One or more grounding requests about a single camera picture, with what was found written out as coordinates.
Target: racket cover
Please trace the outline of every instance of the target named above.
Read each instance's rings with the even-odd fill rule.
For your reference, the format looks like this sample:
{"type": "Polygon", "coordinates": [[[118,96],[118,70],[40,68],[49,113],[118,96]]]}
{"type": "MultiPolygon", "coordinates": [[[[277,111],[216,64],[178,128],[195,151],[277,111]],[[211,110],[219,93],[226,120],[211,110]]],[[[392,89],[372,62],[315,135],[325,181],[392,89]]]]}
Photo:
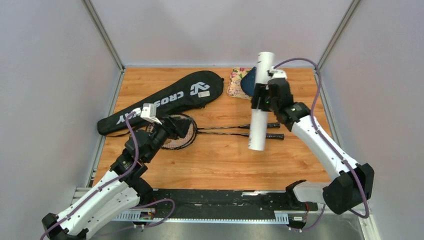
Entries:
{"type": "Polygon", "coordinates": [[[240,81],[241,90],[249,97],[253,97],[255,91],[256,67],[253,67],[240,81]]]}
{"type": "MultiPolygon", "coordinates": [[[[190,109],[204,108],[206,104],[217,99],[224,90],[224,79],[213,71],[193,72],[172,85],[144,98],[97,122],[97,131],[107,135],[125,129],[125,117],[135,108],[142,108],[143,104],[156,105],[158,118],[177,114],[190,109]]],[[[141,128],[149,122],[133,115],[129,119],[131,126],[141,128]]]]}

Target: racket handle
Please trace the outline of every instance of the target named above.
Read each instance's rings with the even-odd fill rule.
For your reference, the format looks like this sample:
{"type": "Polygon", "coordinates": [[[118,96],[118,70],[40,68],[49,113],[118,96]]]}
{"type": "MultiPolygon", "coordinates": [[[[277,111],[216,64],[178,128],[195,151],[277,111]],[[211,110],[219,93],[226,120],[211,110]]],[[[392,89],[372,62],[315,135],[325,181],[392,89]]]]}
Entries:
{"type": "MultiPolygon", "coordinates": [[[[266,125],[266,128],[267,129],[271,129],[271,128],[279,128],[281,125],[280,125],[280,123],[279,122],[271,122],[271,123],[268,123],[267,125],[266,125]]],[[[246,125],[241,125],[241,126],[239,126],[238,127],[239,129],[250,129],[251,128],[251,125],[250,124],[246,124],[246,125]]]]}
{"type": "Polygon", "coordinates": [[[266,125],[266,128],[268,128],[268,129],[271,129],[271,128],[279,128],[281,125],[280,125],[280,123],[279,122],[271,122],[271,123],[268,123],[267,125],[266,125]]]}
{"type": "MultiPolygon", "coordinates": [[[[243,137],[249,137],[249,133],[242,133],[240,134],[243,137]]],[[[278,134],[278,133],[267,133],[266,134],[267,139],[280,139],[284,140],[284,134],[278,134]]]]}
{"type": "Polygon", "coordinates": [[[266,134],[267,139],[280,139],[284,140],[284,134],[277,134],[277,133],[267,133],[266,134]]]}

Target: white tube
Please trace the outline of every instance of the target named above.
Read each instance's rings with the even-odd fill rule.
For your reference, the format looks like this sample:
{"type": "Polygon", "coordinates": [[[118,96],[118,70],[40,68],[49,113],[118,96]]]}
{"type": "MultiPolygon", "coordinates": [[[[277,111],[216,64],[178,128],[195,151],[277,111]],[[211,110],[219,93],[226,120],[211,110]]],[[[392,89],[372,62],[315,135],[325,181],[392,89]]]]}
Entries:
{"type": "MultiPolygon", "coordinates": [[[[274,60],[274,53],[260,52],[256,64],[255,84],[267,84],[270,80],[268,70],[271,69],[274,60]]],[[[267,136],[268,112],[260,109],[252,109],[250,120],[250,133],[248,148],[256,151],[265,149],[265,139],[267,136]]]]}
{"type": "Polygon", "coordinates": [[[299,202],[326,204],[323,197],[323,188],[327,187],[329,184],[329,182],[304,181],[297,184],[293,188],[293,192],[299,202]]]}
{"type": "Polygon", "coordinates": [[[268,112],[252,109],[249,133],[249,149],[263,151],[267,134],[268,112]]]}

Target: blue cloth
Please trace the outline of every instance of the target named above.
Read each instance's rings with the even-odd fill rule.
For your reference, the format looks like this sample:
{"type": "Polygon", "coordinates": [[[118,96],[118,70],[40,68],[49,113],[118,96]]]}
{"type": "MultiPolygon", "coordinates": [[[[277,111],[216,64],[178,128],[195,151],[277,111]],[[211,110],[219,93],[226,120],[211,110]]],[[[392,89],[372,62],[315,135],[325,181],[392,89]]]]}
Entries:
{"type": "Polygon", "coordinates": [[[255,92],[256,67],[254,66],[240,81],[241,90],[250,97],[255,92]]]}

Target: white tag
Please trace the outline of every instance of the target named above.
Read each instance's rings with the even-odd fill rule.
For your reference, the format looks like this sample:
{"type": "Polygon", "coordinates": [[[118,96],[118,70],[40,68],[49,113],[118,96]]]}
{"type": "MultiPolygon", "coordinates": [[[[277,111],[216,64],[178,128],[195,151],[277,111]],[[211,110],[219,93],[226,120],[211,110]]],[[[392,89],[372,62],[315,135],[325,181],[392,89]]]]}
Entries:
{"type": "Polygon", "coordinates": [[[209,91],[202,91],[198,93],[199,98],[209,97],[210,95],[209,91]]]}

